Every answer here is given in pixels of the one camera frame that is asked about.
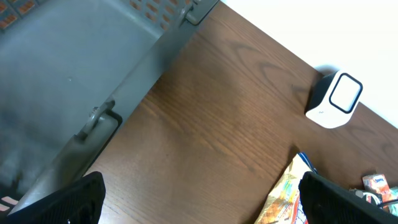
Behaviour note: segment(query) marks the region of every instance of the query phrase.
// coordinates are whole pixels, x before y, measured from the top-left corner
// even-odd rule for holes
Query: white backdrop
[[[398,1],[222,1],[309,65],[349,71],[398,128]]]

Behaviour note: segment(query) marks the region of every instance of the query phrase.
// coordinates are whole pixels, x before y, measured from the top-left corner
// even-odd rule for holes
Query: brown wooden surface
[[[362,104],[332,130],[305,117],[318,77],[218,5],[90,169],[101,223],[253,223],[298,150],[343,187],[375,170],[398,185],[396,128]]]

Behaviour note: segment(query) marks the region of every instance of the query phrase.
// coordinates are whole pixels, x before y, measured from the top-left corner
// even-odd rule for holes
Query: device screen
[[[362,84],[346,74],[342,74],[333,90],[330,101],[346,113],[351,112],[362,91]]]

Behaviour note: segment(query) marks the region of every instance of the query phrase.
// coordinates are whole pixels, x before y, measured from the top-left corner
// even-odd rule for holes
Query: yellow plastic wrapper
[[[266,204],[255,224],[308,223],[300,202],[299,183],[311,171],[297,154],[267,196]]]

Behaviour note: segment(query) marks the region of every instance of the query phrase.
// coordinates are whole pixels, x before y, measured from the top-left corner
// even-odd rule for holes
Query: metal latch
[[[187,20],[195,26],[198,25],[217,2],[218,0],[193,0],[191,11],[186,16]]]

